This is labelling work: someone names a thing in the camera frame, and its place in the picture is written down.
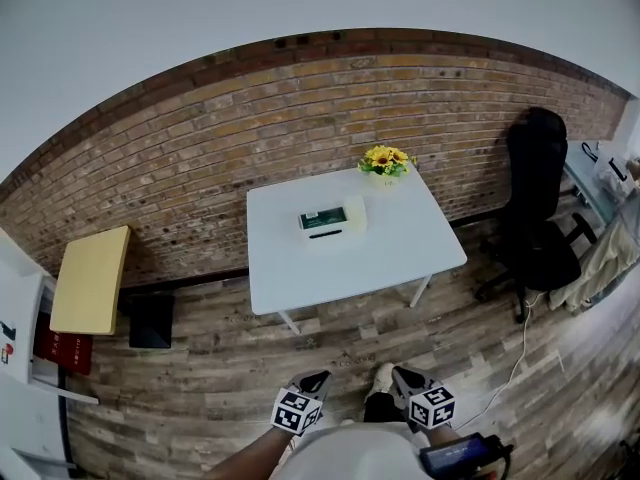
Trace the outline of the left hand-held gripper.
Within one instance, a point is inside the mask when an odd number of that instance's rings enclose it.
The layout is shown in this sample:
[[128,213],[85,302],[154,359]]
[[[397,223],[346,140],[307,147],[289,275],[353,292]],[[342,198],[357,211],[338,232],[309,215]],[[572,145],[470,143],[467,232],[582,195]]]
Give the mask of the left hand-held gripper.
[[287,388],[298,392],[279,390],[271,413],[271,425],[301,436],[319,420],[332,379],[329,370],[312,370],[294,376]]

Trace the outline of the dark green packet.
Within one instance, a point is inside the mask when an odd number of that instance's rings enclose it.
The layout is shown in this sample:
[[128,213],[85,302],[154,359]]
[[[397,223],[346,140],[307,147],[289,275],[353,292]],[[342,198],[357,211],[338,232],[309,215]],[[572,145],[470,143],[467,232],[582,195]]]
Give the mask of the dark green packet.
[[342,206],[303,213],[298,218],[300,227],[304,230],[338,225],[347,221],[347,216]]

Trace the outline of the cream plastic organizer box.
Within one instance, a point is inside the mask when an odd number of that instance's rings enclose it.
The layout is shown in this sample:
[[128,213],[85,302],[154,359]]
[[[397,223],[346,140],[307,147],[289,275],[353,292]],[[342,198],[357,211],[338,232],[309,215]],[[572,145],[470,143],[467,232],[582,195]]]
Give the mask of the cream plastic organizer box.
[[362,241],[368,229],[368,221],[364,198],[360,195],[349,196],[339,202],[320,203],[303,213],[340,206],[344,208],[347,216],[347,221],[342,224],[304,230],[300,227],[298,218],[298,230],[303,240],[317,246],[329,244],[346,246]]

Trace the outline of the person's right forearm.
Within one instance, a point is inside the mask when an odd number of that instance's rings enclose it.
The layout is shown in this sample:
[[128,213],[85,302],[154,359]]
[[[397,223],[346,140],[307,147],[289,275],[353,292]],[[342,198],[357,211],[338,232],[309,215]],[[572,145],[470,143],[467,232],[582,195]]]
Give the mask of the person's right forearm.
[[461,436],[448,424],[424,431],[431,447],[442,446],[454,442]]

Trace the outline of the person's left forearm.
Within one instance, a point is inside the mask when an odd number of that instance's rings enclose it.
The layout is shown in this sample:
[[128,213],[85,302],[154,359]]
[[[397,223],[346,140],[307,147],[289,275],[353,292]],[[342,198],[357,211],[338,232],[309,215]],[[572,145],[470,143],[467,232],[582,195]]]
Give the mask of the person's left forearm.
[[294,435],[272,427],[250,445],[214,466],[206,480],[269,480]]

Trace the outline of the red box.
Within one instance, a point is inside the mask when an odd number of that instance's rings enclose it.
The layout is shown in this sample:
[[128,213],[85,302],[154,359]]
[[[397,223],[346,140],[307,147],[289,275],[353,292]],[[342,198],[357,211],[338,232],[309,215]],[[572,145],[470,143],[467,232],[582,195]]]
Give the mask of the red box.
[[88,376],[91,371],[93,337],[59,333],[50,329],[50,315],[40,312],[36,321],[33,353],[68,371]]

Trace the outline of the person's white shoe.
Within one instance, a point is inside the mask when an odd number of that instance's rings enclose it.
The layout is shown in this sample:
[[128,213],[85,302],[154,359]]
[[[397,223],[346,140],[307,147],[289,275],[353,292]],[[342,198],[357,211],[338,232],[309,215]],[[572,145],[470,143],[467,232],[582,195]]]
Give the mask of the person's white shoe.
[[382,364],[374,376],[370,395],[376,393],[389,393],[393,387],[393,369],[394,364],[387,362]]

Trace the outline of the person's white shirt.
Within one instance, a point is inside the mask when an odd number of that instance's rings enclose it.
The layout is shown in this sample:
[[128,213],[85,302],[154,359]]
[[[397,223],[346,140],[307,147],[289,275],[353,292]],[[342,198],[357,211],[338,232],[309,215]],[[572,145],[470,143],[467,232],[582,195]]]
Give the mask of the person's white shirt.
[[433,480],[405,424],[353,423],[314,431],[273,480]]

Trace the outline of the black wrist-mounted screen device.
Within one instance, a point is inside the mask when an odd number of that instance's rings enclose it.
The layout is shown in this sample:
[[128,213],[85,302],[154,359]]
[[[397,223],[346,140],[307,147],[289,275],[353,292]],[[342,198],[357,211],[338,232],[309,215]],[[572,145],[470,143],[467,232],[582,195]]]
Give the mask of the black wrist-mounted screen device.
[[507,480],[513,450],[513,445],[504,445],[497,435],[473,433],[422,448],[419,459],[433,480]]

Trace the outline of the white folding table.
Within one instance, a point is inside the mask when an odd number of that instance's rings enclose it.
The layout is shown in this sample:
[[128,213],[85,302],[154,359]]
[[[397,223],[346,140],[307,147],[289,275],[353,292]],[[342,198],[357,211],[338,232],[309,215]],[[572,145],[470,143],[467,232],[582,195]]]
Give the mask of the white folding table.
[[[368,229],[350,245],[313,245],[298,215],[320,203],[364,198]],[[411,168],[381,189],[356,168],[282,182],[247,193],[250,302],[254,314],[292,310],[418,281],[463,265],[467,256],[427,185]]]

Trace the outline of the black office chair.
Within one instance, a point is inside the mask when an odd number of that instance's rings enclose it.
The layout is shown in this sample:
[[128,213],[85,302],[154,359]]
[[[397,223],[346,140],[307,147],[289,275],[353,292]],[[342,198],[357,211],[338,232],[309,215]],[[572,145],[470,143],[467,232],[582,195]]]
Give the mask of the black office chair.
[[542,107],[523,111],[509,127],[506,144],[511,196],[498,212],[498,241],[480,243],[480,251],[505,271],[484,282],[475,297],[484,301],[492,289],[512,280],[519,302],[516,321],[522,324],[529,315],[525,291],[550,292],[579,279],[581,266],[572,243],[585,236],[593,244],[597,237],[578,213],[572,215],[575,228],[567,235],[552,221],[568,151],[561,116]]

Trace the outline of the yellow sunflowers in white pot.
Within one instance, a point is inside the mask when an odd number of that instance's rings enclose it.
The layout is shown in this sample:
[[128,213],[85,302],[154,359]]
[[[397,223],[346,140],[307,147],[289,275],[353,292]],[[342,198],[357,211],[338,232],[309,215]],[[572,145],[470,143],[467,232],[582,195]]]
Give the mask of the yellow sunflowers in white pot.
[[376,145],[367,150],[359,160],[357,168],[381,189],[396,186],[409,173],[409,166],[417,159],[391,146]]

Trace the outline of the yellow wooden side table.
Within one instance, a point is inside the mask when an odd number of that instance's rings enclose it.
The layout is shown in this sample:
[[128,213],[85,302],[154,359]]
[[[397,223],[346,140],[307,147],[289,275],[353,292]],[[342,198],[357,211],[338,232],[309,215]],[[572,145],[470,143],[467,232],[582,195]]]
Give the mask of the yellow wooden side table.
[[131,230],[121,226],[67,244],[52,306],[58,333],[112,335]]

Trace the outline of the grey desk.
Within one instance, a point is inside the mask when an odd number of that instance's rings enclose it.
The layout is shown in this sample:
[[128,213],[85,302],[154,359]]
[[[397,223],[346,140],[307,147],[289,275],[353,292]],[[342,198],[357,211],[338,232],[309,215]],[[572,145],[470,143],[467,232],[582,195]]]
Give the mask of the grey desk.
[[593,169],[597,160],[596,151],[600,142],[617,145],[625,157],[625,149],[612,141],[572,140],[568,142],[564,170],[573,180],[576,193],[581,195],[584,202],[596,213],[601,223],[608,225],[614,219],[618,209],[638,186],[630,172],[630,178],[625,186],[602,186],[593,178]]

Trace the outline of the white cabinet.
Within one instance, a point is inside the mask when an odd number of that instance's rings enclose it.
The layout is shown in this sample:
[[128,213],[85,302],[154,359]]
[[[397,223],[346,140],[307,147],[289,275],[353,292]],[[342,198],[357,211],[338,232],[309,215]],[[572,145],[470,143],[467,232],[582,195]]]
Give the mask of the white cabinet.
[[0,480],[72,480],[70,401],[61,367],[34,355],[38,316],[51,309],[55,282],[0,229]]

